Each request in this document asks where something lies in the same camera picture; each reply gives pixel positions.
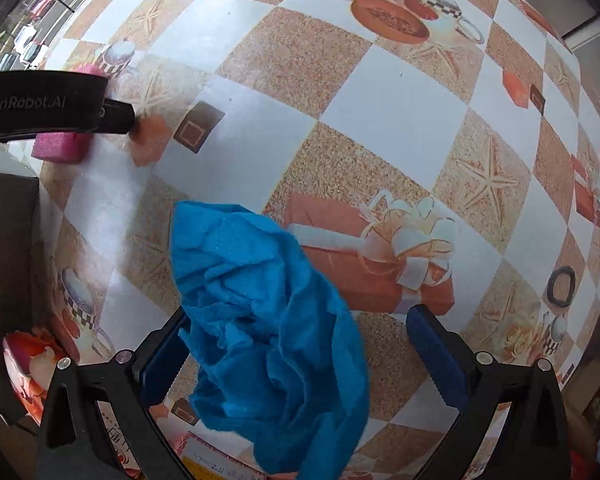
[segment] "white car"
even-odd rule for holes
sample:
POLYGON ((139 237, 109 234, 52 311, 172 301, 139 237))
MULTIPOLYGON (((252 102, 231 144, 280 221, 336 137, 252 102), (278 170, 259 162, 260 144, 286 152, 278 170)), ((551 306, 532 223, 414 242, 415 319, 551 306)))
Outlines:
POLYGON ((24 50, 29 45, 29 42, 36 35, 36 28, 33 25, 25 25, 22 27, 14 40, 13 50, 18 54, 24 53, 24 50))
POLYGON ((27 68, 37 68, 46 56, 49 47, 42 43, 31 41, 24 52, 20 54, 20 62, 27 68))

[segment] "yellow label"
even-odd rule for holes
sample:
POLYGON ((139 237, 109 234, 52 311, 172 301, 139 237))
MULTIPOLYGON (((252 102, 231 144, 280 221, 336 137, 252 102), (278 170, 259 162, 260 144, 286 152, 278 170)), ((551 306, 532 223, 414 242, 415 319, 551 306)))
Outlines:
POLYGON ((209 471, 206 467, 193 462, 188 456, 181 457, 182 463, 197 480, 224 480, 220 475, 209 471))

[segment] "printed gift box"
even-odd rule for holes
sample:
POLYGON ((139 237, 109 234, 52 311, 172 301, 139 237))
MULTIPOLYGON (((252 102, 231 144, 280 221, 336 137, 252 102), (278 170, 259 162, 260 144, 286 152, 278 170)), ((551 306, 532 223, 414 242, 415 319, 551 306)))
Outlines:
POLYGON ((575 178, 576 211, 584 218, 600 227, 600 190, 598 179, 593 170, 587 171, 584 165, 571 155, 573 176, 575 178))
POLYGON ((357 208, 292 194, 283 222, 351 310, 404 314, 424 303, 442 316, 454 304, 448 258, 456 226, 433 206, 430 197, 413 206, 384 189, 357 208))

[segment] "parked car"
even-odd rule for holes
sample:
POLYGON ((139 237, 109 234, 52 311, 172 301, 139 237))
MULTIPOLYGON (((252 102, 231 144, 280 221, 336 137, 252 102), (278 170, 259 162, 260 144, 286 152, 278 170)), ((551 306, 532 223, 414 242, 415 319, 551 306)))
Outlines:
POLYGON ((7 70, 11 70, 11 67, 15 63, 16 59, 18 59, 18 54, 15 52, 2 54, 2 59, 0 60, 0 72, 7 72, 7 70))
POLYGON ((38 0, 36 4, 31 7, 31 10, 29 11, 29 17, 32 20, 38 20, 42 18, 42 16, 46 14, 53 4, 54 0, 38 0))
POLYGON ((20 54, 20 62, 27 68, 37 68, 49 47, 37 41, 31 41, 24 52, 20 54))
POLYGON ((37 30, 33 25, 25 25, 24 27, 22 27, 18 32, 16 39, 13 41, 13 51, 18 54, 22 54, 24 52, 24 49, 29 44, 29 41, 33 39, 36 33, 37 30))

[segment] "blue gripper pad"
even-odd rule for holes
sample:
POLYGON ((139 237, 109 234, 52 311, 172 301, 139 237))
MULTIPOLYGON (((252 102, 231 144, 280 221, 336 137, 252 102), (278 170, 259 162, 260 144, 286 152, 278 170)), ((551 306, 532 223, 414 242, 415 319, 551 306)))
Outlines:
POLYGON ((462 411, 469 402, 469 395, 466 376, 458 361, 419 309, 409 310, 406 325, 409 339, 445 404, 462 411))

